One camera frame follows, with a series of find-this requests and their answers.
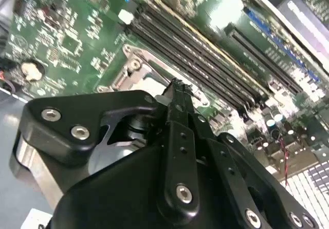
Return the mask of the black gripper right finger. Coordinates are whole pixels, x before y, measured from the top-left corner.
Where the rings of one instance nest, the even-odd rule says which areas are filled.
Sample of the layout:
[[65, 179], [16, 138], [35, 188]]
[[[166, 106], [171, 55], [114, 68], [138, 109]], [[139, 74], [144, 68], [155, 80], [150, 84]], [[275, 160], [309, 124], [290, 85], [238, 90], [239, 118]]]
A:
[[318, 228], [313, 216], [234, 136], [213, 134], [194, 111], [190, 86], [181, 88], [202, 156], [228, 200], [226, 228]]

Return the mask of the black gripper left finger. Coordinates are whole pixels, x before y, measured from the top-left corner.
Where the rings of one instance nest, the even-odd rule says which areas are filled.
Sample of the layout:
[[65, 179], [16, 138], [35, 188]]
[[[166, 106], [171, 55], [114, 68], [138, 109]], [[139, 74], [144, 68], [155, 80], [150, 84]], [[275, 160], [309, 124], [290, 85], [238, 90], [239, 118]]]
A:
[[195, 143], [182, 84], [174, 79], [156, 99], [135, 90], [32, 100], [23, 109], [16, 159], [56, 209], [74, 185], [141, 149]]

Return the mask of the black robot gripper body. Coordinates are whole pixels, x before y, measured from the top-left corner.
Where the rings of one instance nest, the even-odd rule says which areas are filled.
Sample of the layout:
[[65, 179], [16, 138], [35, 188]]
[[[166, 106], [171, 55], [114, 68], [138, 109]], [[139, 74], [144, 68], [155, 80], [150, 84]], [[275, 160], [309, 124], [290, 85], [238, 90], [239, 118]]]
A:
[[74, 185], [51, 228], [226, 228], [228, 200], [193, 141], [146, 147]]

